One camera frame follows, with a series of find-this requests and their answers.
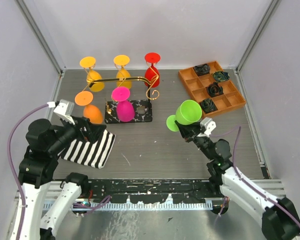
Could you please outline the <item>green plastic wine glass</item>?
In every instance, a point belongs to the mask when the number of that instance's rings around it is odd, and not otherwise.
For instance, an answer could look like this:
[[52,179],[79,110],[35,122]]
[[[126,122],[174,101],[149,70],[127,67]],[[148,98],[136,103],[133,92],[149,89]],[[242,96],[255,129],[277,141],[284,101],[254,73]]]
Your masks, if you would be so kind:
[[179,128],[176,124],[191,125],[198,122],[202,118],[202,108],[194,100],[185,100],[176,110],[175,114],[170,115],[166,119],[166,126],[172,132],[178,132]]

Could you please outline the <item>orange plastic wine glass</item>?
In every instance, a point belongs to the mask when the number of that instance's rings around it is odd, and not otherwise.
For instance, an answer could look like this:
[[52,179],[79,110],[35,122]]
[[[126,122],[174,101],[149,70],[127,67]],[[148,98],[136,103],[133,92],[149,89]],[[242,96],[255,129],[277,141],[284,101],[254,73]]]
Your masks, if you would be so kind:
[[78,106],[84,106],[83,116],[88,118],[93,124],[101,124],[103,122],[103,115],[100,109],[92,104],[94,99],[93,94],[90,91],[81,91],[79,92],[74,101]]

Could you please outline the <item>pink plastic wine glass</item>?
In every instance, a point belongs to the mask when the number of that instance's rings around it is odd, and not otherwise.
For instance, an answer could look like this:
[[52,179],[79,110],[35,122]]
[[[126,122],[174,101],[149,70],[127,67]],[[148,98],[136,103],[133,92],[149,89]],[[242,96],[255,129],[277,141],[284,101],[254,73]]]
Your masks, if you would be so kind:
[[135,110],[128,98],[130,90],[124,86],[116,87],[111,94],[113,100],[117,102],[116,113],[121,122],[130,122],[135,117]]

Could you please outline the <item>gold wine glass rack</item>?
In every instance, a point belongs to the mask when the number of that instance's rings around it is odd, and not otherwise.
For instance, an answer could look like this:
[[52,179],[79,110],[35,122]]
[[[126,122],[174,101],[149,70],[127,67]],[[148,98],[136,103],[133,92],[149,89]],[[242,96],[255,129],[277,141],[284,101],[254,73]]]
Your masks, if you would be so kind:
[[[97,72],[91,68],[87,72],[87,87],[92,92],[101,91],[106,82],[117,83],[117,87],[111,93],[111,101],[106,102],[104,115],[106,124],[147,123],[153,120],[152,101],[160,96],[160,92],[155,89],[160,82],[160,74],[154,63],[148,66],[144,77],[131,77],[123,65],[118,70],[116,78],[93,77],[96,74]],[[131,93],[127,85],[130,82],[145,83],[147,87],[146,100],[129,100]]]

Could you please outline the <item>red plastic wine glass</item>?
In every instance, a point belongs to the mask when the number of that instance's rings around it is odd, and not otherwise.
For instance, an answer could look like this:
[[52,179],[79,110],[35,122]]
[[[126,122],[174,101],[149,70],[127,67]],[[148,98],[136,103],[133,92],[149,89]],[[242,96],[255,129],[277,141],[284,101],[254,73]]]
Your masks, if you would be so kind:
[[161,60],[161,56],[156,52],[149,52],[144,56],[147,64],[150,64],[144,77],[156,88],[160,84],[160,73],[155,65]]

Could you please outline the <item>yellow plastic wine glass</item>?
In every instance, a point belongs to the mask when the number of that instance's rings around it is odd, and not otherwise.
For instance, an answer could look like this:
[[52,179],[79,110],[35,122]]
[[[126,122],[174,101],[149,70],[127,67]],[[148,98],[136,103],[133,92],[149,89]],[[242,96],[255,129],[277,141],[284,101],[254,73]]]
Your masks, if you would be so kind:
[[96,59],[92,56],[86,56],[79,62],[79,65],[85,70],[87,74],[87,86],[92,92],[100,92],[105,87],[105,84],[101,81],[102,76],[94,70],[96,62]]

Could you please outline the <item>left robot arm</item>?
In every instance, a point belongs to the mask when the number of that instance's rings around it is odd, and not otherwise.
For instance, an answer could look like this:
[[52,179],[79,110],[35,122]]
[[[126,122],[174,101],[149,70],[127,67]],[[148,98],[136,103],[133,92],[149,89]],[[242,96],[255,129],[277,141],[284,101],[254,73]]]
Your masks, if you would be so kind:
[[92,124],[85,117],[76,117],[73,123],[63,121],[52,125],[48,119],[33,121],[26,134],[28,146],[19,172],[12,169],[19,190],[12,240],[54,240],[67,211],[77,198],[89,195],[88,176],[72,172],[64,180],[64,190],[45,217],[43,206],[60,154],[73,146],[76,140],[94,144],[106,126]]

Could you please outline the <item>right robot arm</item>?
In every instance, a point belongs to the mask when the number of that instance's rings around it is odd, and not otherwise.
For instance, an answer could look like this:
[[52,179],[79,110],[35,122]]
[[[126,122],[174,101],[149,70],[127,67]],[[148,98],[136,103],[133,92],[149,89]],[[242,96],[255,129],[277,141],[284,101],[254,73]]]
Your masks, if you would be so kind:
[[209,117],[182,125],[174,121],[185,142],[193,142],[210,160],[209,191],[215,197],[230,198],[260,226],[267,240],[292,240],[300,237],[300,218],[293,202],[279,198],[258,186],[235,165],[235,150],[225,139],[212,141],[216,123]]

